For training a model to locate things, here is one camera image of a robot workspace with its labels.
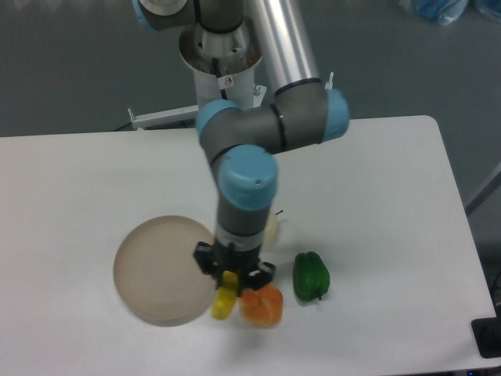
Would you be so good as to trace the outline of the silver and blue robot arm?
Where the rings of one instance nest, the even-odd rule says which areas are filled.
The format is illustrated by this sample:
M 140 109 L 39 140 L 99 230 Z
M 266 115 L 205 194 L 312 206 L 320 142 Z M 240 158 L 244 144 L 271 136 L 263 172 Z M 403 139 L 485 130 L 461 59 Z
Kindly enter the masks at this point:
M 218 191 L 213 244 L 193 256 L 218 284 L 236 274 L 257 290 L 275 274 L 259 252 L 278 186 L 275 155 L 337 139 L 348 103 L 317 70 L 296 1 L 136 1 L 153 31 L 182 27 L 186 65 L 211 84 L 200 87 L 195 127 Z

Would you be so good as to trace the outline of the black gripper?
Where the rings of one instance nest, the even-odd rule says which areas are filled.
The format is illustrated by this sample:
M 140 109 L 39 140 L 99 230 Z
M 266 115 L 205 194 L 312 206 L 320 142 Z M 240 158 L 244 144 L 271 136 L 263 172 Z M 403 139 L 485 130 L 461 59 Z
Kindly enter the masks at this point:
M 239 251 L 234 244 L 222 245 L 218 240 L 212 244 L 199 241 L 193 257 L 204 275 L 215 276 L 217 288 L 223 284 L 225 271 L 236 273 L 242 289 L 257 291 L 270 284 L 276 273 L 276 266 L 259 261 L 260 248 Z

